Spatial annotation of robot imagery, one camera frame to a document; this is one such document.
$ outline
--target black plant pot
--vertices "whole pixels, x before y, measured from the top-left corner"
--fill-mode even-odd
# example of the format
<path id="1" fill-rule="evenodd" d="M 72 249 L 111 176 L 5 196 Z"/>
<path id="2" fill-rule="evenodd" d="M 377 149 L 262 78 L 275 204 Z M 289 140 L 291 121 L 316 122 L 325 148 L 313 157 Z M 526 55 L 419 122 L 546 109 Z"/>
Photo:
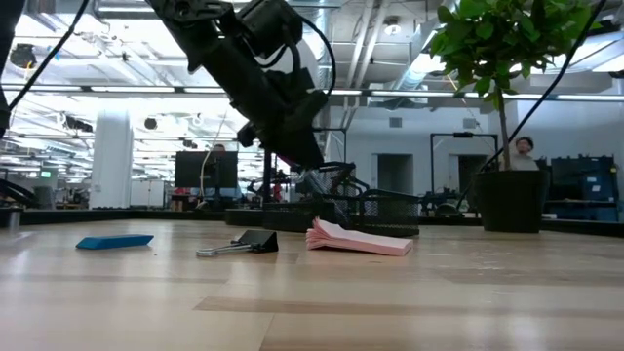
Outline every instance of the black plant pot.
<path id="1" fill-rule="evenodd" d="M 548 195 L 546 171 L 475 175 L 477 207 L 486 231 L 538 233 Z"/>

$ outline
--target pink paper stack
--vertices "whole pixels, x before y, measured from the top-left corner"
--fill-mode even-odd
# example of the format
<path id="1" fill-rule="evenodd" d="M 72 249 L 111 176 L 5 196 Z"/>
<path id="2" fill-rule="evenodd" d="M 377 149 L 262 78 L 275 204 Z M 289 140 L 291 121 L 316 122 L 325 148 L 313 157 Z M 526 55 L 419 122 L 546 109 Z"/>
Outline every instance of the pink paper stack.
<path id="1" fill-rule="evenodd" d="M 313 228 L 305 235 L 308 250 L 322 247 L 355 250 L 374 254 L 403 256 L 413 246 L 411 239 L 388 238 L 344 230 L 337 224 L 315 218 Z"/>

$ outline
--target computer monitor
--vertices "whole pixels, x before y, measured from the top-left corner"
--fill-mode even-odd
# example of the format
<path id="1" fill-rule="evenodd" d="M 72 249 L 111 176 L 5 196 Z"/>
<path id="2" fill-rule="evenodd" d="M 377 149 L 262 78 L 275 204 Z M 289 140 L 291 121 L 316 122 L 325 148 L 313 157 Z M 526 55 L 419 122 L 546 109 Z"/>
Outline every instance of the computer monitor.
<path id="1" fill-rule="evenodd" d="M 202 163 L 208 152 L 180 151 L 175 154 L 175 186 L 201 187 Z M 238 152 L 211 154 L 204 165 L 204 188 L 238 187 Z"/>

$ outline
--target potted plant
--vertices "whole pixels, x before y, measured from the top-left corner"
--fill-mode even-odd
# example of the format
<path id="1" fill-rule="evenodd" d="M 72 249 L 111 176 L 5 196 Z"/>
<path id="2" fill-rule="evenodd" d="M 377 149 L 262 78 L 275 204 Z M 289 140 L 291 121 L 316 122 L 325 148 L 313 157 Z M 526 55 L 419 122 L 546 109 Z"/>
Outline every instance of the potted plant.
<path id="1" fill-rule="evenodd" d="M 532 68 L 546 70 L 569 52 L 591 16 L 580 0 L 461 0 L 455 11 L 438 9 L 441 28 L 431 41 L 445 74 L 456 73 L 457 91 L 474 84 L 500 116 L 501 172 L 479 173 L 474 185 L 485 230 L 538 232 L 548 174 L 512 171 L 505 96 L 517 94 L 512 79 Z"/>

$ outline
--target tree trunk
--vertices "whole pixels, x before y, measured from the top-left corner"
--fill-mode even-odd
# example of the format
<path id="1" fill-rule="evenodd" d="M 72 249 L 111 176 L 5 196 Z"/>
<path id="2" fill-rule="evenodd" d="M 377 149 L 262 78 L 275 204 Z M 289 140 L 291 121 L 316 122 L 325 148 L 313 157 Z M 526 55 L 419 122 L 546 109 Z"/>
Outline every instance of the tree trunk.
<path id="1" fill-rule="evenodd" d="M 511 157 L 509 155 L 509 136 L 507 135 L 507 116 L 505 115 L 505 100 L 502 89 L 496 87 L 498 95 L 498 114 L 500 115 L 500 133 L 503 136 L 503 171 L 511 171 Z"/>

